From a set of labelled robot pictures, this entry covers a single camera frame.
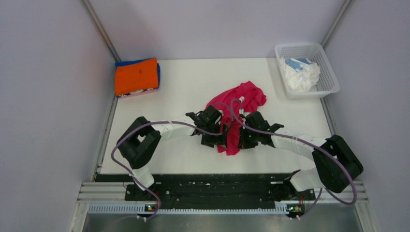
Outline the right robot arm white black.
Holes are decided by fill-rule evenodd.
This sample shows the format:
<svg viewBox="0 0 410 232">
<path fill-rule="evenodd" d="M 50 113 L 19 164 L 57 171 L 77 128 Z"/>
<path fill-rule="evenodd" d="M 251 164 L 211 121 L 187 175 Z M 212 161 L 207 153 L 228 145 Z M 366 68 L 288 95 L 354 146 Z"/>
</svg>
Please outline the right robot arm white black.
<svg viewBox="0 0 410 232">
<path fill-rule="evenodd" d="M 242 117 L 240 148 L 257 144 L 288 150 L 314 162 L 309 170 L 296 170 L 283 186 L 289 199 L 297 199 L 305 190 L 326 188 L 341 193 L 364 170 L 363 165 L 346 141 L 339 135 L 329 138 L 312 137 L 284 127 L 270 125 L 258 111 Z"/>
</svg>

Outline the magenta t shirt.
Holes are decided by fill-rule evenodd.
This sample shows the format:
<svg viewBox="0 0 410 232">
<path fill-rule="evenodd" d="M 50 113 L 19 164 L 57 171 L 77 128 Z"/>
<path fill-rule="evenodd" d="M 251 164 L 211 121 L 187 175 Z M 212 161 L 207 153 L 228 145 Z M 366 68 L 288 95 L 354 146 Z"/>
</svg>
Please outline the magenta t shirt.
<svg viewBox="0 0 410 232">
<path fill-rule="evenodd" d="M 264 92 L 251 81 L 247 81 L 215 96 L 208 102 L 207 106 L 212 105 L 217 110 L 223 111 L 222 124 L 230 125 L 234 122 L 232 128 L 227 132 L 227 145 L 217 146 L 219 153 L 225 152 L 227 156 L 234 156 L 240 151 L 238 145 L 241 124 L 231 117 L 230 109 L 239 117 L 241 108 L 247 113 L 252 113 L 257 111 L 258 107 L 263 106 L 266 101 L 267 97 Z"/>
</svg>

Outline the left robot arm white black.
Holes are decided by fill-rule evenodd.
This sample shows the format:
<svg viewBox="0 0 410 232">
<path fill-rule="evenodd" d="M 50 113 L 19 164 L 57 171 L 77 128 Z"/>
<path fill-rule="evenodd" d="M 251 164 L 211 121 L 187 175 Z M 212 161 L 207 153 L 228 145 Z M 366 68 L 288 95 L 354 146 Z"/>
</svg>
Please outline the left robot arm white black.
<svg viewBox="0 0 410 232">
<path fill-rule="evenodd" d="M 183 116 L 151 122 L 138 117 L 118 139 L 115 150 L 129 163 L 127 171 L 136 182 L 137 194 L 144 200 L 155 194 L 154 177 L 150 173 L 150 162 L 159 142 L 182 136 L 202 136 L 205 145 L 224 144 L 232 123 L 222 122 L 223 112 L 209 106 L 197 113 L 188 112 Z"/>
</svg>

